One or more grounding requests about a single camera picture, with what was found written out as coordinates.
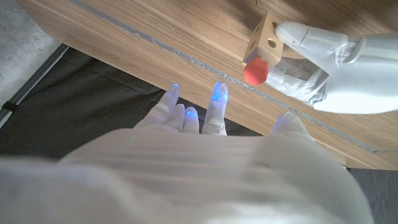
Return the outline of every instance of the gray floor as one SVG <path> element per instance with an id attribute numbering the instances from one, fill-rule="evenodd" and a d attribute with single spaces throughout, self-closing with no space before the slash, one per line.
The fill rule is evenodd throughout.
<path id="1" fill-rule="evenodd" d="M 351 169 L 369 199 L 376 223 L 398 223 L 398 172 Z"/>
<path id="2" fill-rule="evenodd" d="M 1 2 L 0 105 L 3 105 L 57 49 L 60 42 L 45 34 L 15 0 Z"/>

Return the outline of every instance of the dark floor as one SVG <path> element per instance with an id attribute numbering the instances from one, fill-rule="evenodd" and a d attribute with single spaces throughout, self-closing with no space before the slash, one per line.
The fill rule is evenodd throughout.
<path id="1" fill-rule="evenodd" d="M 160 90 L 70 49 L 0 129 L 0 154 L 60 159 L 109 131 L 132 128 L 163 95 Z M 201 125 L 205 109 L 198 110 Z M 227 121 L 229 135 L 258 135 Z M 376 223 L 398 223 L 398 173 L 351 169 Z"/>

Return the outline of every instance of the wooden table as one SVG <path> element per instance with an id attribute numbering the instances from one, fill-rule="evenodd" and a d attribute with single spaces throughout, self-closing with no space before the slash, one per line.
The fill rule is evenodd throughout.
<path id="1" fill-rule="evenodd" d="M 398 170 L 398 112 L 315 111 L 266 84 L 245 84 L 242 57 L 266 11 L 348 35 L 394 32 L 395 2 L 334 0 L 18 0 L 52 37 L 204 108 L 214 83 L 228 83 L 226 117 L 270 134 L 297 113 L 311 135 L 347 167 Z M 284 56 L 299 58 L 289 48 Z"/>

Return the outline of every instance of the white robotic hand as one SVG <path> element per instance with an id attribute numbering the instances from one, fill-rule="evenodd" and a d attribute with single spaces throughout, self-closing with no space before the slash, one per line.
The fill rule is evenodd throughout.
<path id="1" fill-rule="evenodd" d="M 316 110 L 371 114 L 398 110 L 398 34 L 348 37 L 282 22 L 277 36 L 305 59 L 283 58 L 266 83 Z"/>
<path id="2" fill-rule="evenodd" d="M 183 104 L 176 105 L 179 95 L 180 87 L 173 84 L 134 129 L 199 134 L 198 112 L 193 107 L 185 109 Z M 224 114 L 227 101 L 226 83 L 217 82 L 206 112 L 202 134 L 226 136 Z"/>

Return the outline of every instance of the wooden block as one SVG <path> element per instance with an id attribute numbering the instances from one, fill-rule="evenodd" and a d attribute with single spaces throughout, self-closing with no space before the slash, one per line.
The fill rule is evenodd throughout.
<path id="1" fill-rule="evenodd" d="M 266 61 L 268 68 L 272 68 L 280 61 L 284 43 L 275 34 L 275 28 L 280 22 L 282 21 L 275 15 L 267 12 L 251 34 L 243 57 L 244 65 L 256 57 Z"/>

